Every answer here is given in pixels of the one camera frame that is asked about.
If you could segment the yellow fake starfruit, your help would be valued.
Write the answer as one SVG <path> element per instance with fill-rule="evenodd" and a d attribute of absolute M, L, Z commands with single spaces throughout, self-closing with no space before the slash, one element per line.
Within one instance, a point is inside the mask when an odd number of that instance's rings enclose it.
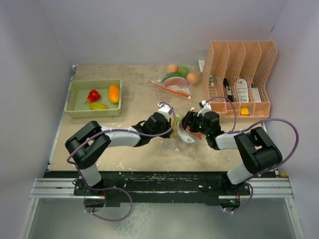
<path fill-rule="evenodd" d="M 173 125 L 173 132 L 172 132 L 172 136 L 176 137 L 177 136 L 177 127 L 178 127 L 178 123 L 180 122 L 181 117 L 179 115 L 175 116 L 175 123 Z"/>

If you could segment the clear zip bag orange seal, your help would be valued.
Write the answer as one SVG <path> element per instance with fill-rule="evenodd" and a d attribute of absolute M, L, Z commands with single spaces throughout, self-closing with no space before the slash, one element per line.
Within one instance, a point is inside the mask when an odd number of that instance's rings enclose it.
<path fill-rule="evenodd" d="M 202 140 L 201 135 L 189 132 L 182 128 L 181 120 L 183 116 L 180 117 L 181 119 L 177 127 L 177 136 L 174 137 L 171 134 L 170 138 L 163 139 L 161 141 L 161 147 L 167 151 L 184 151 L 188 149 L 191 145 L 198 143 Z"/>

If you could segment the red fake strawberry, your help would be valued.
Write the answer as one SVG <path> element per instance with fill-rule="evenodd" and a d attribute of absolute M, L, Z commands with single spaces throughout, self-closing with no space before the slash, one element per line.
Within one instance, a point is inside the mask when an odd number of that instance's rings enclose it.
<path fill-rule="evenodd" d="M 101 98 L 101 95 L 99 94 L 98 91 L 96 90 L 91 90 L 87 96 L 86 102 L 85 103 L 93 103 L 98 101 Z"/>

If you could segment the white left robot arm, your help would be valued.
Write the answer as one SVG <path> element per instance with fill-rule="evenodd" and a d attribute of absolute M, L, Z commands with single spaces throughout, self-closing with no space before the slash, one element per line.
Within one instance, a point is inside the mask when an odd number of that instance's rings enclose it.
<path fill-rule="evenodd" d="M 141 147 L 154 137 L 169 138 L 172 133 L 171 114 L 172 111 L 157 111 L 129 128 L 102 127 L 93 120 L 70 137 L 65 147 L 86 182 L 85 190 L 91 195 L 101 193 L 103 180 L 96 162 L 107 148 Z"/>

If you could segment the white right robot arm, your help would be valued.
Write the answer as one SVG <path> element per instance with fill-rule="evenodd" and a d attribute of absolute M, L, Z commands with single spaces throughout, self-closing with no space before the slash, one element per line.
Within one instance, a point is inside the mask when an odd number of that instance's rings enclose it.
<path fill-rule="evenodd" d="M 204 135 L 210 148 L 239 151 L 242 163 L 229 170 L 221 184 L 222 191 L 227 195 L 238 191 L 239 184 L 248 178 L 278 165 L 283 160 L 281 152 L 262 127 L 228 134 L 221 129 L 217 113 L 212 111 L 205 114 L 189 111 L 181 120 L 181 126 L 192 133 Z"/>

